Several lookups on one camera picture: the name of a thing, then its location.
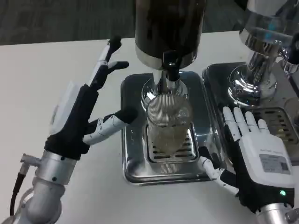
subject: green led light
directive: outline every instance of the green led light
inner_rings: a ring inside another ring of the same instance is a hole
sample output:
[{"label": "green led light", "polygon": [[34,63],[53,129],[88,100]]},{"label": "green led light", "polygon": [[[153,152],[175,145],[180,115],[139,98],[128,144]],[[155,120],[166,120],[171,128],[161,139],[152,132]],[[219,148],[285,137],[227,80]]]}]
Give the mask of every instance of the green led light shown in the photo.
[{"label": "green led light", "polygon": [[279,193],[280,193],[282,196],[286,196],[286,192],[285,192],[284,190],[281,190]]}]

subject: white table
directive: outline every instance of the white table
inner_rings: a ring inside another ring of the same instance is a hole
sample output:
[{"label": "white table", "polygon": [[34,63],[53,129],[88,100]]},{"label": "white table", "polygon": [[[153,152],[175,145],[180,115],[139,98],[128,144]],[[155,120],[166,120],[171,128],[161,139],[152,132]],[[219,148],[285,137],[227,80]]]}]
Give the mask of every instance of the white table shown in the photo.
[{"label": "white table", "polygon": [[[87,82],[106,40],[0,46],[0,221],[9,202],[22,153],[41,156],[53,109],[68,82]],[[122,40],[112,60],[130,67],[109,75],[92,119],[120,108],[120,85],[134,73],[151,72],[138,61],[134,39]],[[198,59],[185,70],[198,74],[213,63],[245,61],[238,32],[203,34]],[[294,168],[297,189],[299,167]],[[31,187],[31,168],[19,193]],[[296,194],[299,206],[299,194]],[[249,224],[255,216],[215,183],[133,186],[121,164],[121,134],[93,146],[77,163],[62,199],[59,224]]]}]

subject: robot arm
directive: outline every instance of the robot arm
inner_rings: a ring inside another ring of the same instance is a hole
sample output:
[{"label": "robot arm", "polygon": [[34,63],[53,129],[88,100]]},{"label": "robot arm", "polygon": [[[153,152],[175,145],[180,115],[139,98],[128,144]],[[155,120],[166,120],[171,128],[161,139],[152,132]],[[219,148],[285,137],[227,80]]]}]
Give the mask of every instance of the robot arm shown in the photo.
[{"label": "robot arm", "polygon": [[[110,40],[93,70],[88,84],[71,82],[54,110],[50,136],[45,143],[41,159],[24,154],[22,168],[13,190],[10,217],[4,224],[55,223],[61,214],[60,198],[65,192],[75,165],[89,147],[101,142],[129,125],[137,117],[134,108],[125,108],[114,114],[88,123],[108,74],[128,67],[128,62],[108,63],[111,55],[121,46],[121,39]],[[14,201],[30,166],[37,167],[36,176],[22,197],[14,214]]]},{"label": "robot arm", "polygon": [[236,174],[215,169],[208,151],[200,149],[199,159],[206,173],[211,180],[236,194],[241,204],[256,214],[258,223],[294,223],[299,217],[298,209],[291,210],[295,184],[282,140],[270,134],[264,120],[259,120],[257,125],[251,112],[246,112],[246,121],[239,108],[234,108],[233,115],[224,107],[223,115]]}]

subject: gray carpet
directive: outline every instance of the gray carpet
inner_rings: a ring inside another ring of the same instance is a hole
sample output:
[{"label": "gray carpet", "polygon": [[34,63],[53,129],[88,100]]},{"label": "gray carpet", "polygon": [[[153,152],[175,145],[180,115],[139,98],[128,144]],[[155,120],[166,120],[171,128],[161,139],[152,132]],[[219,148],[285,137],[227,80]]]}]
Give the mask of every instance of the gray carpet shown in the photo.
[{"label": "gray carpet", "polygon": [[[0,45],[134,37],[133,0],[0,0]],[[234,0],[207,0],[203,32],[230,31]]]}]

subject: drip tray grate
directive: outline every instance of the drip tray grate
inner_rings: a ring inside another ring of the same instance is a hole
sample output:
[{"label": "drip tray grate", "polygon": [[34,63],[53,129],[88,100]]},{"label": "drip tray grate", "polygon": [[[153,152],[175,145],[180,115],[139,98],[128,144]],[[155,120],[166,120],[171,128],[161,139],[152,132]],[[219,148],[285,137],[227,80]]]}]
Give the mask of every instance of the drip tray grate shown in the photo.
[{"label": "drip tray grate", "polygon": [[150,140],[150,136],[148,135],[148,126],[146,126],[146,134],[148,140],[147,142],[148,157],[149,157],[149,161],[152,163],[191,162],[197,158],[198,153],[193,141],[191,128],[188,129],[183,146],[172,154],[164,153],[156,146],[153,145],[153,142]]},{"label": "drip tray grate", "polygon": [[256,118],[264,119],[271,134],[280,137],[285,145],[296,145],[298,138],[291,122],[284,111],[279,107],[253,109],[252,113]]}]

